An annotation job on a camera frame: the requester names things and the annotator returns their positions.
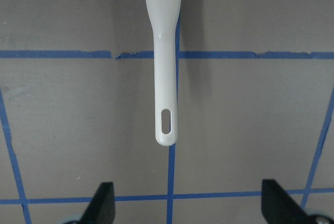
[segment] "slot hole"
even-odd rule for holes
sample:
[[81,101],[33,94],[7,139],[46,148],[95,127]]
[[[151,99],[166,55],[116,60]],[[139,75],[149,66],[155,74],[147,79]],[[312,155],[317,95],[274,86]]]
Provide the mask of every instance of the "slot hole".
[[171,132],[171,111],[168,109],[161,112],[161,129],[164,134]]

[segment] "blue painter's tape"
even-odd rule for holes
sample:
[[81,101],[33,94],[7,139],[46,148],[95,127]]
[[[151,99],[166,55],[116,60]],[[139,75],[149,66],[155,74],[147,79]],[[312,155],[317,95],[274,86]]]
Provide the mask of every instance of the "blue painter's tape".
[[[117,58],[153,58],[152,51],[144,51],[137,53],[124,53]],[[333,60],[332,52],[313,52],[313,53],[292,53],[292,52],[201,52],[186,51],[179,52],[179,58],[222,58],[222,59],[286,59],[286,60]]]
[[175,144],[169,147],[168,152],[167,224],[173,223],[174,175]]
[[318,163],[319,163],[319,160],[320,160],[320,156],[321,156],[321,153],[323,151],[324,144],[325,144],[328,128],[329,128],[331,118],[332,118],[332,114],[333,114],[333,109],[334,109],[334,87],[333,87],[332,94],[331,94],[331,97],[330,97],[330,100],[329,100],[329,105],[328,105],[328,108],[327,108],[327,112],[326,112],[325,120],[324,120],[324,123],[323,123],[323,127],[322,127],[321,132],[320,132],[317,148],[316,148],[315,153],[314,153],[311,169],[310,169],[309,174],[308,174],[306,187],[305,187],[305,192],[304,192],[302,203],[301,203],[302,208],[304,208],[307,204],[308,195],[311,191],[313,179],[314,179],[314,176],[315,176],[315,172],[317,170]]
[[21,205],[20,199],[0,199],[0,205]]
[[310,194],[334,193],[334,188],[316,188],[309,191]]
[[29,199],[28,204],[85,203],[91,200],[91,197]]
[[[158,201],[166,199],[167,195],[134,195],[134,196],[115,197],[116,202]],[[29,199],[28,204],[85,203],[85,202],[90,202],[91,200],[92,200],[91,197]]]
[[202,194],[175,194],[174,199],[200,199],[200,198],[227,198],[260,196],[260,191],[254,192],[229,192],[229,193],[202,193]]
[[109,51],[0,51],[0,58],[111,58]]
[[137,195],[137,196],[116,196],[116,202],[132,202],[132,201],[158,201],[166,200],[167,195]]
[[143,51],[138,53],[122,53],[116,58],[116,60],[120,58],[153,58],[153,56],[154,56],[153,51]]
[[18,191],[18,194],[19,194],[19,197],[20,197],[20,202],[22,204],[22,208],[23,208],[23,215],[24,215],[26,224],[31,224],[31,218],[30,218],[29,208],[28,208],[28,204],[27,204],[25,189],[24,189],[23,183],[22,183],[19,164],[18,164],[18,161],[17,161],[16,154],[13,150],[13,146],[11,144],[11,132],[10,132],[10,128],[9,128],[9,122],[8,122],[7,113],[6,113],[6,110],[5,110],[5,103],[4,103],[4,99],[3,99],[3,96],[2,96],[1,89],[0,89],[0,120],[1,120],[1,125],[2,125],[3,132],[4,132],[4,135],[5,135],[5,140],[6,140],[6,145],[7,145],[7,149],[8,149],[9,159],[10,159],[11,167],[13,169],[13,174],[14,174],[14,178],[15,178],[15,182],[16,182],[17,191]]
[[334,53],[314,52],[314,53],[291,53],[291,52],[180,52],[180,58],[226,58],[226,59],[334,59]]

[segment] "gray panel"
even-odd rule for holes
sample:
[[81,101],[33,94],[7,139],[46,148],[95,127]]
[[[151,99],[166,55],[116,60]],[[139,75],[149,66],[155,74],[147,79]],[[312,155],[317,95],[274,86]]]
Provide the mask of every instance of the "gray panel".
[[175,193],[304,188],[334,61],[180,60]]
[[33,224],[63,224],[80,219],[88,203],[29,205]]
[[0,86],[28,198],[166,193],[152,60],[2,59]]
[[2,50],[110,50],[153,46],[145,0],[2,0]]
[[166,201],[116,202],[114,224],[166,223]]
[[309,214],[323,214],[334,218],[334,194],[310,194],[306,208]]
[[[33,224],[64,223],[80,218],[88,203],[30,205]],[[166,201],[116,202],[114,224],[166,222]]]
[[260,197],[178,199],[173,207],[174,224],[263,223]]
[[334,187],[334,125],[333,121],[327,132],[323,151],[315,173],[312,188]]
[[10,159],[7,151],[7,146],[1,122],[0,122],[0,185],[1,185],[0,199],[17,199],[19,197],[16,189],[13,170],[10,164]]
[[1,224],[24,224],[21,205],[0,205]]
[[182,0],[181,49],[334,51],[333,0]]

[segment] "white plastic handle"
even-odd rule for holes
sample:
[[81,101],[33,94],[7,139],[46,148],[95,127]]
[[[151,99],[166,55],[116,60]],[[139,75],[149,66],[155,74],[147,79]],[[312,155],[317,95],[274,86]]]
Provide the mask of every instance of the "white plastic handle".
[[[156,139],[162,146],[177,140],[175,28],[181,0],[146,0],[154,39]],[[162,111],[170,111],[170,132],[162,131]]]

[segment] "blue tape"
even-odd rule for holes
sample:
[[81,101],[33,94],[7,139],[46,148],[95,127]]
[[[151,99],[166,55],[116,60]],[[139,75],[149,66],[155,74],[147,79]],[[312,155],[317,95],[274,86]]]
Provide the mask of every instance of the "blue tape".
[[120,58],[153,58],[154,52],[153,51],[143,51],[138,53],[122,53],[118,57],[116,57],[116,60]]
[[310,194],[334,193],[334,188],[315,188],[309,191]]
[[4,103],[4,99],[3,99],[3,96],[2,96],[1,89],[0,89],[0,120],[1,120],[1,125],[2,125],[3,132],[4,132],[4,135],[5,135],[5,140],[6,140],[6,145],[7,145],[7,149],[8,149],[9,159],[10,159],[11,167],[13,169],[13,174],[14,174],[14,178],[15,178],[15,182],[16,182],[17,191],[18,191],[18,194],[19,194],[20,202],[22,204],[22,208],[23,208],[23,215],[24,215],[26,224],[31,224],[31,218],[30,218],[27,198],[26,198],[26,194],[25,194],[25,189],[24,189],[23,183],[22,183],[22,177],[21,177],[21,173],[20,173],[20,169],[19,169],[19,164],[18,164],[18,161],[17,161],[16,154],[13,150],[13,146],[11,144],[11,132],[10,132],[10,128],[9,128],[9,122],[8,122],[7,113],[6,113],[6,110],[5,110],[5,103]]
[[166,200],[167,195],[137,195],[137,196],[116,196],[116,202],[132,202],[132,201],[158,201]]
[[[304,190],[287,190],[290,195],[303,194]],[[174,194],[174,199],[200,199],[200,198],[230,198],[261,196],[261,191],[225,192],[225,193],[200,193],[200,194]]]
[[301,203],[302,208],[306,207],[306,204],[307,204],[308,195],[311,191],[311,187],[312,187],[313,179],[314,179],[314,176],[315,176],[315,172],[316,172],[317,167],[318,167],[320,156],[321,156],[321,153],[323,151],[324,143],[325,143],[325,140],[326,140],[328,128],[329,128],[329,125],[330,125],[330,122],[331,122],[333,109],[334,109],[334,87],[333,87],[332,94],[331,94],[331,97],[330,97],[330,100],[329,100],[329,105],[328,105],[328,108],[327,108],[327,112],[326,112],[325,120],[324,120],[324,123],[323,123],[323,127],[322,127],[321,132],[320,132],[317,148],[316,148],[315,153],[314,153],[311,169],[310,169],[309,174],[308,174],[306,187],[305,187],[305,192],[304,192],[302,203]]
[[[152,51],[138,53],[124,53],[118,58],[153,58]],[[286,59],[286,60],[333,60],[332,52],[314,52],[314,53],[291,53],[291,52],[201,52],[186,51],[179,52],[179,58],[222,58],[222,59]]]
[[0,205],[20,205],[19,199],[0,199]]
[[168,186],[167,186],[167,224],[173,223],[174,200],[174,175],[175,175],[175,144],[169,147],[168,152]]
[[28,204],[85,203],[91,200],[91,197],[29,199]]
[[0,58],[111,58],[109,51],[0,51]]
[[[115,197],[116,202],[158,201],[166,199],[167,195],[134,195],[134,196]],[[92,200],[91,197],[29,199],[28,204],[85,203],[85,202],[90,202],[91,200]]]
[[292,52],[180,52],[180,58],[264,58],[264,59],[334,59],[334,53],[292,53]]

